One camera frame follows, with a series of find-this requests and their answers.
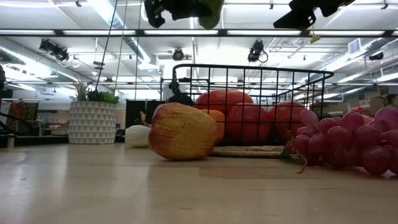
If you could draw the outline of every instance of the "cardboard box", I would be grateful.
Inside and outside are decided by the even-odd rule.
[[[397,95],[386,95],[386,96],[378,96],[370,99],[369,111],[371,115],[374,116],[379,109],[390,106],[397,107]]]

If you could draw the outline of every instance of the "ceiling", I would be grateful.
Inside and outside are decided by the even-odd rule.
[[[98,0],[101,4],[108,0]],[[101,17],[97,8],[91,5],[90,1],[80,1],[83,7],[76,7],[75,0],[13,0],[0,1],[0,29],[109,29],[108,23]],[[274,0],[274,8],[270,10],[269,0],[228,0],[223,8],[222,20],[216,29],[273,29],[272,23],[290,11],[289,0]],[[336,14],[324,18],[319,10],[315,12],[317,22],[314,29],[367,29],[367,30],[386,30],[398,28],[398,0],[388,0],[389,7],[382,10],[384,1],[378,0],[357,0],[354,4],[342,8]],[[140,12],[140,1],[118,1],[117,13],[123,19],[126,11],[125,27],[128,29],[153,29],[146,19],[146,15]],[[189,19],[173,21],[167,12],[163,15],[166,23],[161,29],[201,29],[197,20],[192,24]],[[43,53],[39,50],[42,40],[40,37],[0,37],[7,38],[16,43],[21,48],[29,52],[36,53],[39,57]],[[92,37],[50,37],[53,43],[61,45],[68,49],[71,58],[75,56],[78,60],[69,60],[62,63],[71,73],[75,72],[96,80],[94,76],[93,61],[102,59],[107,38],[98,39],[98,48],[96,50],[96,39]],[[182,48],[184,54],[195,54],[196,63],[208,63],[215,65],[256,65],[280,68],[297,68],[320,70],[335,58],[344,55],[348,50],[348,43],[353,38],[322,38],[314,44],[310,44],[311,38],[304,37],[196,37],[194,41],[191,37],[141,37],[137,38],[139,45],[148,54],[154,54],[159,58],[159,65],[164,66],[164,70],[148,71],[137,69],[137,58],[131,48],[120,37],[110,37],[106,48],[104,58],[105,66],[102,71],[102,77],[121,78],[120,82],[133,82],[138,74],[139,82],[160,81],[160,75],[170,65],[175,65],[171,59],[170,53],[174,48]],[[262,40],[265,46],[268,46],[266,52],[269,55],[267,63],[248,63],[249,49],[256,40]],[[363,71],[365,69],[377,66],[394,60],[397,57],[398,50],[391,45],[384,50],[384,59],[376,62],[367,61],[360,57],[347,65],[335,67],[333,71],[336,75],[328,82],[338,82],[339,80]],[[44,59],[51,60],[56,65],[56,60],[50,55],[44,55]],[[199,69],[199,78],[206,78],[208,70]],[[259,82],[260,75],[256,71],[248,72],[248,80]],[[226,80],[224,70],[213,69],[211,79],[214,82]],[[357,79],[356,82],[370,82],[378,73],[365,74]],[[307,74],[296,75],[295,82],[300,82]],[[243,77],[241,70],[232,70],[229,73],[229,81],[235,82],[237,78]],[[272,80],[275,73],[265,73],[263,78]],[[283,81],[291,82],[291,74],[281,73],[280,78]],[[139,85],[138,88],[159,89],[160,85],[146,84]],[[131,85],[119,85],[117,89],[132,89]],[[109,86],[108,90],[114,90],[115,87]]]

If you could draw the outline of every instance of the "grape stem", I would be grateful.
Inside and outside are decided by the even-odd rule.
[[[291,133],[290,131],[287,131],[287,134],[290,136],[290,138],[291,138],[291,139],[293,140],[293,142],[294,142],[294,138],[293,138],[293,136],[292,136],[292,133]],[[304,172],[305,168],[306,168],[307,165],[308,165],[308,161],[307,161],[307,159],[306,159],[300,152],[297,151],[297,154],[300,156],[301,159],[304,160],[304,165],[303,165],[303,167],[301,168],[300,171],[297,171],[297,172],[296,172],[296,174],[302,174],[302,173]]]

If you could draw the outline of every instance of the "cable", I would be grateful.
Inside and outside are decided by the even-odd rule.
[[[104,61],[105,61],[106,49],[108,49],[109,38],[111,37],[112,25],[113,25],[113,21],[114,21],[114,16],[116,15],[116,8],[117,8],[117,7],[118,7],[118,0],[116,0],[116,3],[115,3],[115,5],[114,5],[114,11],[113,11],[113,15],[112,15],[112,21],[111,21],[111,23],[110,23],[110,25],[109,25],[108,38],[106,38],[106,44],[105,44],[105,48],[104,48],[104,54],[103,54],[103,56],[102,56],[101,68],[100,68],[100,70],[99,70],[97,83],[96,83],[96,85],[95,85],[95,90],[97,90],[97,88],[98,88],[98,83],[100,82],[101,73],[102,73],[103,66],[104,66]]]
[[[126,15],[127,15],[127,6],[124,8],[124,19],[123,19],[123,24],[126,24]],[[114,83],[115,94],[116,94],[117,88],[118,88],[118,78],[119,78],[120,60],[121,60],[121,57],[122,57],[122,47],[123,47],[124,28],[125,28],[125,27],[123,26],[122,37],[120,38],[119,62],[118,62],[118,69],[116,70],[116,81],[115,81],[115,83]]]
[[[141,12],[142,9],[142,0],[141,0],[141,5],[139,6],[139,11]],[[141,16],[139,16],[138,18],[138,29],[141,28]],[[137,49],[139,48],[139,37],[137,37]],[[136,90],[135,90],[135,94],[134,94],[134,100],[137,100],[137,79],[138,79],[138,51],[136,54]]]
[[[267,59],[265,61],[262,61],[262,60],[259,59],[259,62],[266,63],[268,61],[268,59],[269,59],[268,54],[264,50],[262,52],[267,56]]]

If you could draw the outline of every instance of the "fluorescent light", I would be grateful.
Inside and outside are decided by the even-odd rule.
[[[63,73],[63,72],[59,72],[59,71],[58,71],[58,73],[61,74],[61,75],[63,75],[64,77],[70,78],[71,80],[73,80],[73,81],[75,81],[75,82],[79,81],[77,78],[72,77],[72,76],[70,76],[70,75],[68,75],[68,74],[65,74],[65,73]]]
[[[54,30],[0,30],[2,35],[55,35]]]
[[[371,86],[373,83],[337,83],[338,86]]]
[[[360,75],[358,75],[358,74],[356,74],[356,75],[350,75],[350,76],[348,76],[348,77],[346,77],[346,78],[340,80],[339,83],[348,82],[348,81],[354,80],[354,79],[356,79],[356,78],[358,78],[358,77],[360,77]]]
[[[385,81],[393,80],[393,79],[396,79],[396,78],[398,78],[398,73],[393,73],[393,74],[390,74],[390,75],[384,75],[384,76],[382,76],[380,78],[377,78],[376,82],[385,82]]]
[[[218,30],[145,30],[147,35],[217,35]]]
[[[65,30],[65,35],[108,35],[109,30]],[[110,35],[135,35],[134,30],[111,30]]]
[[[329,94],[325,94],[323,95],[323,99],[329,99],[329,98],[333,98],[335,96],[338,96],[339,93],[329,93]]]
[[[17,87],[17,88],[21,88],[24,90],[29,90],[29,91],[36,91],[35,88],[29,86],[29,85],[25,85],[25,84],[18,84],[18,85],[13,85],[13,84],[7,84],[9,86],[13,86],[13,87]]]
[[[383,30],[315,30],[311,31],[310,35],[382,35]]]
[[[355,93],[356,91],[363,90],[363,89],[364,89],[364,87],[361,87],[361,88],[356,88],[356,89],[353,89],[353,90],[347,91],[347,92],[345,92],[344,94]]]
[[[228,35],[300,35],[300,30],[228,30]]]

